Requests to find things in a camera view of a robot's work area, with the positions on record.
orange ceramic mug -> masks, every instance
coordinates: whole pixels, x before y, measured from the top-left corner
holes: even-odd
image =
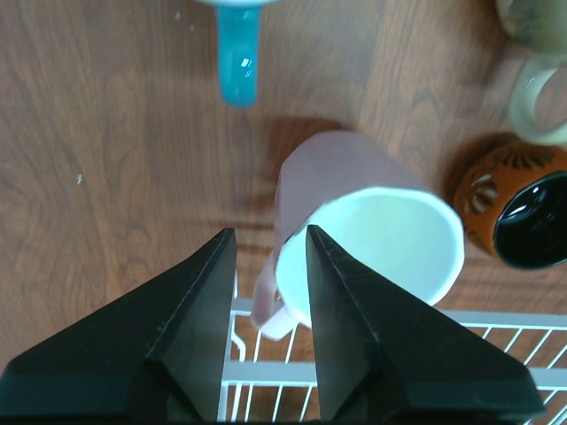
[[[454,195],[467,237],[518,268],[567,259],[567,151],[516,139],[481,158]]]

mug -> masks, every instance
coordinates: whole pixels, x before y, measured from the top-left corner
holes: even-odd
[[[567,143],[567,120],[542,129],[535,104],[544,84],[567,64],[567,2],[565,0],[497,0],[504,29],[535,55],[517,76],[509,100],[509,118],[516,133],[537,144]]]
[[[320,133],[280,172],[275,246],[252,301],[252,322],[269,338],[283,338],[298,323],[311,327],[310,224],[430,305],[448,293],[464,261],[462,223],[449,205],[362,135]],[[282,305],[275,303],[277,291]]]
[[[235,107],[256,100],[261,6],[276,0],[199,0],[216,6],[221,95]]]
[[[454,195],[467,237],[523,269],[567,259],[567,152],[518,138],[467,171]]]

teal mug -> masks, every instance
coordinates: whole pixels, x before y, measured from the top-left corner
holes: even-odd
[[[261,6],[275,0],[200,0],[216,9],[221,94],[235,107],[252,106],[258,80]]]

dish rack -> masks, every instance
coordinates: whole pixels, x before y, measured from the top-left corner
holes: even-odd
[[[286,388],[305,389],[305,398],[300,411],[297,412],[298,421],[304,421],[307,406],[317,387],[314,362],[290,361],[294,350],[294,341],[297,328],[291,332],[290,341],[287,344],[285,358],[280,361],[259,360],[262,334],[257,332],[253,346],[252,360],[246,360],[249,347],[236,332],[236,317],[244,316],[250,320],[252,300],[237,297],[232,302],[229,334],[225,351],[225,364],[222,374],[221,399],[219,404],[219,421],[249,421],[254,389],[261,387],[277,388],[276,401],[273,406],[271,418],[258,418],[263,421],[276,421],[281,406],[282,392]],[[559,341],[567,340],[567,315],[532,314],[532,313],[489,313],[489,312],[465,312],[465,311],[442,311],[448,317],[461,323],[464,327],[473,329],[484,339],[490,337],[497,329],[508,329],[513,333],[507,344],[501,348],[505,352],[513,349],[518,338],[525,331],[542,332],[542,337],[537,342],[527,357],[520,359],[525,365],[532,362],[540,349],[550,341],[559,337]],[[232,346],[237,348],[237,358],[232,359]],[[564,363],[563,355],[567,351],[567,342],[560,343],[555,350],[554,357],[546,362],[544,367],[530,367],[532,376],[541,392],[544,404],[548,408],[548,415],[534,424],[546,423],[560,425],[567,423],[567,368],[559,367]],[[247,388],[245,397],[244,415],[243,389]]]

wooden floor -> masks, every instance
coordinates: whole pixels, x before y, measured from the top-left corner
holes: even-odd
[[[0,367],[223,227],[250,297],[279,166],[316,132],[368,135],[447,197],[509,130],[527,57],[492,0],[285,0],[263,12],[259,98],[242,111],[220,100],[215,43],[213,10],[188,0],[0,4]],[[548,124],[567,114],[565,78],[544,90]],[[441,306],[567,313],[566,271],[468,246]]]

